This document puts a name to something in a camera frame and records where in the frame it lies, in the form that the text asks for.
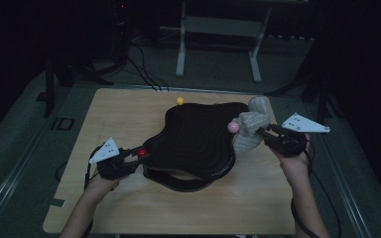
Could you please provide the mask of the beige fluffy towel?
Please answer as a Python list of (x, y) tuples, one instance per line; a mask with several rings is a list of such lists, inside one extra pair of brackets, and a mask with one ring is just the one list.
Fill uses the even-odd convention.
[(239, 126), (232, 145), (236, 154), (245, 153), (258, 147), (264, 140), (257, 131), (271, 122), (269, 100), (265, 96), (253, 97), (248, 102), (248, 111), (233, 119)]

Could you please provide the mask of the dark device with red light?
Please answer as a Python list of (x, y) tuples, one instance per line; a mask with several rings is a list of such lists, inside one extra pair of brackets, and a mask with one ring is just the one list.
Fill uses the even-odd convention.
[(128, 0), (112, 0), (113, 18), (116, 28), (123, 34), (129, 29), (130, 5)]

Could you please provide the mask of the black tripod stand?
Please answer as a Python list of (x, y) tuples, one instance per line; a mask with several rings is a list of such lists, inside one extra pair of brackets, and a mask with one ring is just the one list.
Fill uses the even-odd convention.
[(335, 70), (335, 53), (325, 36), (317, 36), (305, 56), (294, 79), (278, 89), (266, 92), (267, 96), (279, 96), (305, 85), (301, 95), (304, 103), (317, 101), (316, 119), (323, 123), (330, 117), (327, 109), (329, 86)]

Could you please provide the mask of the person's right hand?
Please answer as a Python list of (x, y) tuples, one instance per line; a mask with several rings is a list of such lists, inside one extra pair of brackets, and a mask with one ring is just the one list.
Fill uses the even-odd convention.
[(296, 182), (309, 177), (309, 167), (311, 165), (310, 147), (310, 143), (307, 143), (303, 151), (295, 157), (285, 157), (278, 152), (274, 152), (288, 182)]

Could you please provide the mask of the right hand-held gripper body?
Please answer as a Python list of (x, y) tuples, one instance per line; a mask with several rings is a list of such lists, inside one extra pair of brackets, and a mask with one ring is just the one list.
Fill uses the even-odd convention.
[(295, 157), (305, 148), (308, 133), (329, 133), (330, 128), (316, 121), (294, 113), (281, 123), (277, 132), (268, 131), (273, 135), (267, 140), (267, 146), (285, 157)]

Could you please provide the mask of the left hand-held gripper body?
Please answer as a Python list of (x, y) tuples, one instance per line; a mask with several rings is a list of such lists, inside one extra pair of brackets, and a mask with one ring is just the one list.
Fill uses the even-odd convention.
[(126, 167), (125, 162), (128, 157), (119, 155), (119, 147), (113, 138), (109, 138), (101, 146), (94, 149), (88, 163), (96, 164), (97, 171), (104, 179), (121, 179), (134, 174), (139, 167)]

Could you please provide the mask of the person's left hand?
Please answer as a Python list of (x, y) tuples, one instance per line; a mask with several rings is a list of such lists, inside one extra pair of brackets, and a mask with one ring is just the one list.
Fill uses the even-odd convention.
[(122, 178), (110, 180), (97, 175), (88, 183), (88, 186), (84, 192), (85, 197), (91, 201), (99, 202), (108, 194), (109, 191), (114, 190), (121, 181)]

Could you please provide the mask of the black metal stand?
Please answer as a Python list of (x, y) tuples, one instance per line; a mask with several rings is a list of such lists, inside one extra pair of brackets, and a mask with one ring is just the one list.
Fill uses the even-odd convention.
[(126, 59), (116, 59), (110, 66), (96, 69), (90, 56), (74, 56), (68, 54), (54, 54), (45, 63), (45, 90), (37, 100), (46, 103), (44, 117), (48, 118), (55, 107), (55, 78), (62, 87), (72, 87), (75, 83), (74, 75), (89, 79), (101, 85), (113, 85), (113, 82), (103, 78), (105, 74), (121, 69)]

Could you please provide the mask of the black wavy tray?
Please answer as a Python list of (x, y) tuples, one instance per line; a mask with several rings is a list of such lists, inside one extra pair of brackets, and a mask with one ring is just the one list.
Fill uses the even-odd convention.
[(227, 126), (247, 110), (241, 102), (170, 108), (163, 130), (144, 143), (150, 153), (146, 173), (183, 173), (200, 180), (224, 177), (235, 163), (233, 134)]

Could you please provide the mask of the white metal stand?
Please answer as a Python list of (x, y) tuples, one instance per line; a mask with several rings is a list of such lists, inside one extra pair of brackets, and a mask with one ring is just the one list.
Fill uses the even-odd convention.
[(185, 74), (187, 55), (186, 34), (200, 33), (254, 39), (255, 46), (248, 52), (248, 58), (253, 81), (255, 83), (261, 82), (262, 76), (258, 63), (258, 54), (265, 37), (267, 25), (272, 14), (272, 8), (266, 8), (260, 21), (237, 20), (190, 15), (188, 13), (189, 1), (190, 0), (181, 0), (181, 24), (178, 27), (180, 31), (180, 46), (176, 65), (176, 76), (183, 77)]

